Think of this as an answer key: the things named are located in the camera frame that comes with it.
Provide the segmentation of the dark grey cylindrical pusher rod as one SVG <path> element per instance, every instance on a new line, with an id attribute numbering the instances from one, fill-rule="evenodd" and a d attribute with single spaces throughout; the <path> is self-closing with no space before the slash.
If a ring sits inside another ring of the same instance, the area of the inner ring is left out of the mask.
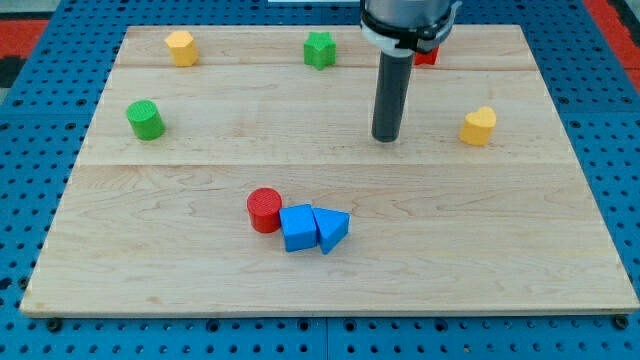
<path id="1" fill-rule="evenodd" d="M 404 113 L 414 55 L 394 57 L 381 53 L 371 135 L 382 143 L 394 142 Z"/>

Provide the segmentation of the red block behind arm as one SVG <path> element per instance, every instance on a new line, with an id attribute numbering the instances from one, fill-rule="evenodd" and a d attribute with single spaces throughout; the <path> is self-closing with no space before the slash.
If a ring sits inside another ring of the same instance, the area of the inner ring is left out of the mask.
<path id="1" fill-rule="evenodd" d="M 414 55 L 413 64 L 415 66 L 420 65 L 435 65 L 438 61 L 440 47 L 435 48 L 427 52 L 416 52 Z"/>

